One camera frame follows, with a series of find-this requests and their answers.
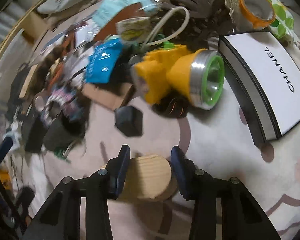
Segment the patterned tablecloth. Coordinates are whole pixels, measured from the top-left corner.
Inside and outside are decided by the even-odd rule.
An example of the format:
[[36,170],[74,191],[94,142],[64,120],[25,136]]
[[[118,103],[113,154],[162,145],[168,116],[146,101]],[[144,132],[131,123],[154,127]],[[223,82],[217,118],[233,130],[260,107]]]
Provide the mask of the patterned tablecloth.
[[[90,14],[93,9],[88,8],[68,19],[54,33],[48,32],[37,52],[57,33]],[[295,36],[294,43],[286,45],[300,69],[300,40]],[[79,179],[91,175],[110,158],[117,156],[122,144],[130,146],[132,156],[158,154],[165,158],[170,156],[174,145],[179,145],[187,158],[212,176],[220,179],[238,177],[269,216],[281,238],[293,238],[300,228],[300,123],[280,140],[267,143],[261,149],[256,148],[237,99],[226,81],[215,108],[210,111],[192,108],[180,120],[158,116],[138,96],[129,105],[143,111],[144,132],[141,137],[122,135],[114,127],[114,113],[92,104],[85,136],[86,154],[82,156],[84,147],[79,145],[69,154],[71,163],[57,159],[49,152],[42,158],[49,184],[55,187],[65,176]],[[39,157],[32,156],[27,160],[30,174],[40,168],[40,165],[33,165],[31,158]],[[36,194],[43,192],[44,197],[36,200],[42,204],[50,191],[45,191],[39,184],[35,186]],[[183,200],[179,193],[163,203],[108,201],[114,239],[186,240],[193,205],[193,202]],[[84,208],[81,222],[83,233]],[[221,225],[217,226],[217,230],[217,239],[220,239]]]

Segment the light blue face mask package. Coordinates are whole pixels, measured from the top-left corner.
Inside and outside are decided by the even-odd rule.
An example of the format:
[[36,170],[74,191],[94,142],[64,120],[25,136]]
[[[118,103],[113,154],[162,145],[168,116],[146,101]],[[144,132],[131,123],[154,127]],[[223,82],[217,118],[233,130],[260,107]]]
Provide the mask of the light blue face mask package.
[[147,16],[156,13],[157,6],[151,0],[104,0],[99,9],[93,13],[93,21],[103,28],[123,8],[140,2]]
[[95,47],[87,67],[87,83],[108,83],[114,65],[123,49],[120,38],[108,40]]

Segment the black cube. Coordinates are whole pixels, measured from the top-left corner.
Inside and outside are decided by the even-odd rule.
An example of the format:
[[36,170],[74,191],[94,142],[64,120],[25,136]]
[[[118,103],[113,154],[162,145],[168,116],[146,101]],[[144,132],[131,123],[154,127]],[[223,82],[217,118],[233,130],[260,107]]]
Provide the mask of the black cube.
[[114,112],[115,126],[127,137],[142,135],[142,112],[133,106],[122,106]]

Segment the green leaf pattern fabric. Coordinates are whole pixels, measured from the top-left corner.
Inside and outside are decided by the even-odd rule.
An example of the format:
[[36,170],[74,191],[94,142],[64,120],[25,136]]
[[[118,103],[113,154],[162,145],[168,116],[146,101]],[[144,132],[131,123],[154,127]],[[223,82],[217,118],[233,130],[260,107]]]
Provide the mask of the green leaf pattern fabric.
[[270,31],[278,39],[281,39],[283,37],[285,38],[288,37],[288,39],[293,40],[294,19],[292,14],[279,0],[268,0],[268,1],[271,2],[276,17],[276,20],[269,26]]

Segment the brown dot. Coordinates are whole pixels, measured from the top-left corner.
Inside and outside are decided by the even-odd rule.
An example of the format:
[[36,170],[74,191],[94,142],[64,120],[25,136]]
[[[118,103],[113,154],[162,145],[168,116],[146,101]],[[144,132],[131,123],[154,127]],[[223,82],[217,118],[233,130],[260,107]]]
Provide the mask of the brown dot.
[[274,159],[274,148],[271,143],[265,143],[261,149],[261,157],[266,163],[270,163]]
[[244,117],[244,113],[241,109],[241,107],[239,107],[239,116],[240,116],[240,119],[241,119],[241,122],[244,124],[244,125],[247,125],[247,120],[246,118]]

